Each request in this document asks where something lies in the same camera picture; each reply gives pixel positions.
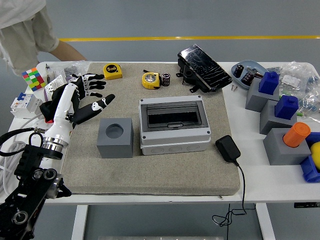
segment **black power adapter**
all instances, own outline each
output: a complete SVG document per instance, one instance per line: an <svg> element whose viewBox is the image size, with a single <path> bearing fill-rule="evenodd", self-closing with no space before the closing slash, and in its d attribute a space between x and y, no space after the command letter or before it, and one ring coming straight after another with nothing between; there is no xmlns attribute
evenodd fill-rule
<svg viewBox="0 0 320 240"><path fill-rule="evenodd" d="M240 157L241 153L230 135L218 139L215 141L215 145L226 162L237 165L237 158Z"/></svg>

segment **gray pedestal block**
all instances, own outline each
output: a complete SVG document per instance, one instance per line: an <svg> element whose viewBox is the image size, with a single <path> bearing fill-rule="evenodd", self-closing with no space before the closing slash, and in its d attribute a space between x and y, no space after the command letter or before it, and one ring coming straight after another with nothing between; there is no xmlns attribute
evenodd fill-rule
<svg viewBox="0 0 320 240"><path fill-rule="evenodd" d="M260 134L267 135L271 129L291 128L297 122L294 114L290 120L275 116L277 101L268 100L260 113Z"/></svg>
<svg viewBox="0 0 320 240"><path fill-rule="evenodd" d="M259 92L260 78L255 77L246 95L245 109L261 113L268 100L279 101L279 85L273 95Z"/></svg>
<svg viewBox="0 0 320 240"><path fill-rule="evenodd" d="M96 146L103 159L132 158L134 128L131 118L102 118Z"/></svg>
<svg viewBox="0 0 320 240"><path fill-rule="evenodd" d="M289 147L283 136L290 128L273 128L263 140L270 165L299 165L311 152L306 140L297 147Z"/></svg>

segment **blue toy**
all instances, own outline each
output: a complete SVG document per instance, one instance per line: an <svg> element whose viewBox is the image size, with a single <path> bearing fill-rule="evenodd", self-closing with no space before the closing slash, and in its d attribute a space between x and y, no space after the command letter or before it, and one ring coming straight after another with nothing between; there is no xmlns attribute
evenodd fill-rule
<svg viewBox="0 0 320 240"><path fill-rule="evenodd" d="M282 95L274 106L274 116L281 119L290 120L299 109L299 101L296 96Z"/></svg>
<svg viewBox="0 0 320 240"><path fill-rule="evenodd" d="M259 84L259 93L273 95L279 84L279 75L275 71L266 72Z"/></svg>

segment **yellow floor line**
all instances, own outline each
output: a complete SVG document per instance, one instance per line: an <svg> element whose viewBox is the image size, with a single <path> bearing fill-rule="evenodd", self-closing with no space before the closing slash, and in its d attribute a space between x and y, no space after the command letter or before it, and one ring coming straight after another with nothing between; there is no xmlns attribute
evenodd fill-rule
<svg viewBox="0 0 320 240"><path fill-rule="evenodd" d="M257 35L257 36L134 36L134 37L73 37L60 38L64 42L112 41L173 41L173 40L292 40L320 39L320 35Z"/></svg>

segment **orange cup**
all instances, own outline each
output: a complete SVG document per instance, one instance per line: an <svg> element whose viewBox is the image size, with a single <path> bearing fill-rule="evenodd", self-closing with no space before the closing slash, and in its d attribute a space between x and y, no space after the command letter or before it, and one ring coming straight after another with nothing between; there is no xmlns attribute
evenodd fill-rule
<svg viewBox="0 0 320 240"><path fill-rule="evenodd" d="M310 127L304 122L296 122L283 136L283 142L291 148L298 147L311 133Z"/></svg>

